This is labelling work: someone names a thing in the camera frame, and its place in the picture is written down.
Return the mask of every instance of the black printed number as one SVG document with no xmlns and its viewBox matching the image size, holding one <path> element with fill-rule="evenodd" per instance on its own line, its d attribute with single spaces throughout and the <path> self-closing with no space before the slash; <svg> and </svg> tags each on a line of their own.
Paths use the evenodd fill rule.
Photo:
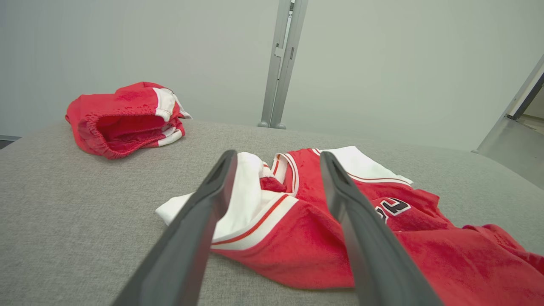
<svg viewBox="0 0 544 306">
<path fill-rule="evenodd" d="M 387 219 L 389 219 L 389 216 L 385 214 L 385 211 L 383 209 L 381 209 L 380 207 L 375 207 L 374 209 L 380 215 L 381 220 L 384 223 L 387 223 Z"/>
<path fill-rule="evenodd" d="M 394 216 L 411 208 L 408 203 L 394 198 L 387 198 L 386 200 L 383 200 L 380 204 L 384 207 L 384 209 L 387 209 Z"/>
</svg>

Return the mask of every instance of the red basketball jersey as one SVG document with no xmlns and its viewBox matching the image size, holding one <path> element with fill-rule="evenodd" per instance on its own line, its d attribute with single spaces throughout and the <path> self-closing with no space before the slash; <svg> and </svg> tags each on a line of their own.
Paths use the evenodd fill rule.
<svg viewBox="0 0 544 306">
<path fill-rule="evenodd" d="M 413 189 L 354 146 L 329 151 L 446 305 L 544 305 L 543 257 L 496 225 L 455 227 L 440 213 L 438 196 Z M 320 153 L 278 154 L 271 170 L 254 155 L 239 155 L 230 214 L 218 222 L 212 251 L 287 286 L 353 287 L 342 228 L 326 204 Z M 285 192 L 261 190 L 257 199 L 256 186 Z"/>
</svg>

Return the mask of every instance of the metal frame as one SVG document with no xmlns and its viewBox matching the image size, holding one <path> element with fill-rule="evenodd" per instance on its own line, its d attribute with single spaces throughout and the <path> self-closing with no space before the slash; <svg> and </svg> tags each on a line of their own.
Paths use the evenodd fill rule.
<svg viewBox="0 0 544 306">
<path fill-rule="evenodd" d="M 257 124 L 260 127 L 270 127 L 272 110 L 274 108 L 274 98 L 276 96 L 276 87 L 278 74 L 280 72 L 281 56 L 276 55 L 276 48 L 283 48 L 285 40 L 285 30 L 289 18 L 291 0 L 280 0 L 277 8 L 276 29 L 274 30 L 274 40 L 272 41 L 272 51 L 270 52 L 270 65 L 268 67 L 267 88 L 264 92 L 263 114 L 261 122 Z"/>
<path fill-rule="evenodd" d="M 525 80 L 523 85 L 521 85 L 517 94 L 514 96 L 512 101 L 510 101 L 510 104 L 508 104 L 507 108 L 503 111 L 503 113 L 497 119 L 497 122 L 495 123 L 495 125 L 493 125 L 493 128 L 491 129 L 491 131 L 489 131 L 489 133 L 484 138 L 484 140 L 482 140 L 482 142 L 478 146 L 478 149 L 472 150 L 473 153 L 478 153 L 479 150 L 482 148 L 482 146 L 490 139 L 490 137 L 492 137 L 493 131 L 500 126 L 500 122 L 503 120 L 503 117 L 507 117 L 512 120 L 519 119 L 519 116 L 523 114 L 523 112 L 527 109 L 529 104 L 534 99 L 534 96 L 536 96 L 536 93 L 538 93 L 538 90 L 540 90 L 540 87 L 538 87 L 538 90 L 536 91 L 534 96 L 531 97 L 531 94 L 535 90 L 535 86 L 537 85 L 537 83 L 542 81 L 543 76 L 544 76 L 544 55 L 540 58 L 539 62 L 533 68 L 533 70 L 527 77 L 527 80 Z M 524 107 L 524 109 L 521 111 L 521 113 L 518 113 L 518 111 L 522 107 Z"/>
<path fill-rule="evenodd" d="M 267 87 L 264 93 L 263 113 L 261 122 L 257 124 L 260 127 L 272 127 L 285 129 L 281 123 L 287 90 L 293 72 L 293 65 L 296 58 L 296 52 L 299 46 L 302 24 L 308 7 L 308 0 L 296 0 L 293 5 L 293 15 L 291 18 L 287 43 L 284 45 L 285 31 L 287 29 L 287 20 L 291 0 L 280 0 L 277 10 L 276 29 L 274 31 L 274 41 L 270 53 L 270 65 L 268 69 Z"/>
<path fill-rule="evenodd" d="M 296 0 L 293 7 L 293 17 L 291 19 L 291 27 L 289 28 L 289 36 L 287 38 L 286 57 L 281 66 L 280 80 L 277 85 L 276 99 L 274 100 L 274 108 L 272 110 L 272 118 L 270 119 L 270 127 L 286 129 L 281 123 L 285 99 L 287 98 L 287 90 L 291 81 L 291 74 L 296 59 L 296 52 L 299 48 L 300 33 L 302 32 L 302 24 L 306 16 L 306 8 L 308 0 Z"/>
<path fill-rule="evenodd" d="M 17 137 L 17 136 L 0 135 L 0 140 L 6 140 L 6 141 L 9 141 L 9 142 L 14 142 L 19 138 L 20 137 Z"/>
<path fill-rule="evenodd" d="M 518 107 L 516 113 L 512 116 L 512 120 L 518 120 L 521 115 L 527 110 L 527 107 L 529 107 L 529 104 L 535 99 L 536 95 L 539 93 L 540 89 L 544 85 L 544 74 L 542 74 L 539 78 L 539 80 L 536 82 L 534 87 L 531 89 L 525 100 L 521 103 L 520 107 Z"/>
<path fill-rule="evenodd" d="M 517 94 L 514 96 L 514 98 L 510 102 L 510 104 L 508 104 L 508 107 L 504 111 L 503 115 L 500 116 L 499 120 L 504 116 L 507 116 L 510 119 L 515 117 L 515 115 L 518 113 L 518 110 L 527 101 L 531 91 L 533 91 L 534 87 L 536 86 L 538 81 L 541 79 L 542 75 L 544 75 L 544 55 L 540 58 L 539 62 L 533 68 L 533 70 L 531 71 L 531 74 L 527 77 L 527 80 L 525 80 L 525 82 L 523 83 L 523 85 L 521 86 Z"/>
</svg>

